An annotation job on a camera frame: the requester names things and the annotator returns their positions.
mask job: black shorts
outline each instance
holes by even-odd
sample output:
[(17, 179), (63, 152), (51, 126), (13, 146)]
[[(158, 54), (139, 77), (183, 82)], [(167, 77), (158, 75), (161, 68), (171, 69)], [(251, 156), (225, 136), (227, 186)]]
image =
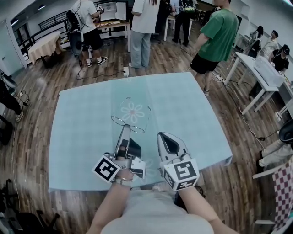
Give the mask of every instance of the black shorts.
[(83, 41), (85, 43), (82, 51), (87, 51), (90, 46), (92, 50), (100, 49), (103, 45), (103, 42), (100, 37), (98, 29), (91, 30), (83, 35)]
[(205, 74), (208, 71), (214, 71), (219, 62), (212, 62), (199, 56), (198, 54), (192, 60), (191, 68), (199, 74)]

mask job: green t-shirt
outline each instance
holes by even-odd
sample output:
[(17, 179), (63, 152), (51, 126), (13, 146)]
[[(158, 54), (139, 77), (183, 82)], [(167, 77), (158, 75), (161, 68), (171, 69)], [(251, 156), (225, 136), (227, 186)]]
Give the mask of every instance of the green t-shirt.
[(201, 29), (209, 40), (201, 47), (198, 55), (212, 62), (227, 61), (238, 30), (237, 16), (222, 9), (212, 14), (209, 22)]

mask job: ceiling light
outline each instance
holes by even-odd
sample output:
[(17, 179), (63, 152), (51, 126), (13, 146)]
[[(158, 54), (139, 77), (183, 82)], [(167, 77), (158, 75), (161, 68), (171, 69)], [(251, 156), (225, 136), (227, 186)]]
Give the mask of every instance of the ceiling light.
[(290, 6), (293, 6), (292, 2), (290, 2), (290, 0), (283, 0), (284, 2), (286, 2), (287, 4), (289, 4)]
[(40, 9), (43, 9), (44, 7), (45, 7), (45, 5), (42, 4), (42, 5), (40, 5), (40, 6), (38, 7), (38, 9), (40, 10)]
[(18, 22), (18, 19), (11, 20), (11, 21), (10, 21), (11, 26), (15, 25), (17, 22)]

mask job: black and white marker cube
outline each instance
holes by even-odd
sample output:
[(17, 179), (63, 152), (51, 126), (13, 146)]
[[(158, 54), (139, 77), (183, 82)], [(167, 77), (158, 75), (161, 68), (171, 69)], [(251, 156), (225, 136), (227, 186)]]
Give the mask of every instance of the black and white marker cube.
[(94, 166), (92, 172), (103, 181), (111, 183), (120, 169), (117, 164), (103, 155)]
[(200, 177), (195, 159), (166, 164), (162, 167), (162, 177), (171, 186), (173, 191), (178, 191), (194, 186)]

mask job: checkered tablecloth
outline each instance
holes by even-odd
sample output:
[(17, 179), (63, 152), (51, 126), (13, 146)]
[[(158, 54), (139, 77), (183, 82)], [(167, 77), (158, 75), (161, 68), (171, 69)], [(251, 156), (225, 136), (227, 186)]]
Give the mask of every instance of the checkered tablecloth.
[(273, 174), (276, 195), (275, 230), (282, 228), (293, 207), (293, 157)]
[[(119, 106), (127, 97), (131, 99)], [(199, 170), (232, 158), (220, 123), (191, 73), (111, 80), (60, 92), (49, 149), (51, 190), (109, 189), (91, 170), (117, 144), (122, 127), (111, 115), (140, 128), (150, 115), (144, 134), (131, 132), (146, 162), (146, 179), (135, 176), (133, 186), (163, 181), (158, 172), (160, 131), (181, 138)]]

